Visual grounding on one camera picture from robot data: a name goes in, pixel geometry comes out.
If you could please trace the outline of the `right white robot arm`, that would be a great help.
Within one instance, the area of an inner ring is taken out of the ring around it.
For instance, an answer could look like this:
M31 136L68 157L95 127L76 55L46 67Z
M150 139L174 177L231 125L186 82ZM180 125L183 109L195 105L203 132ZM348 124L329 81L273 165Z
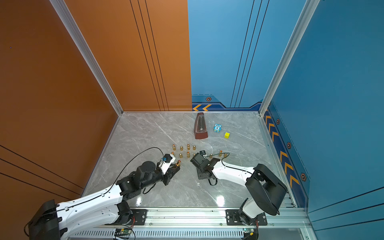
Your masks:
M197 168L200 180L226 180L245 187L251 197L246 199L238 210L239 219L244 225L255 225L257 217L263 213L279 215L280 206L288 193L286 185L265 165L246 168L225 164L213 158L201 162L191 160Z

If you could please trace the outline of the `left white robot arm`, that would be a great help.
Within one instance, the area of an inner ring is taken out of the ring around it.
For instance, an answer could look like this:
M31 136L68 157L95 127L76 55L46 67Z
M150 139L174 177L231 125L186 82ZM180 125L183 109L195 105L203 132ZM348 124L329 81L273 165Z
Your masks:
M134 214L127 201L159 182L168 185L179 170L180 162L147 161L104 190L59 204L47 201L24 226L24 234L30 240L67 240L101 225L132 224Z

